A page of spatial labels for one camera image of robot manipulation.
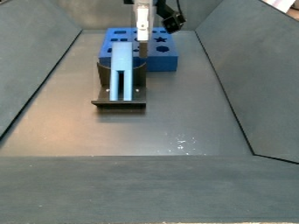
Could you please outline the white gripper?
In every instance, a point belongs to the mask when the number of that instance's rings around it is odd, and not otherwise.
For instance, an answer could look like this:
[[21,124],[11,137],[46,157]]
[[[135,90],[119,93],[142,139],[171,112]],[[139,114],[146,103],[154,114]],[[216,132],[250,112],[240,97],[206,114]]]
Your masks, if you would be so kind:
[[149,35],[149,8],[155,7],[158,0],[123,0],[125,4],[131,4],[137,9],[137,39],[139,41],[139,57],[147,57]]

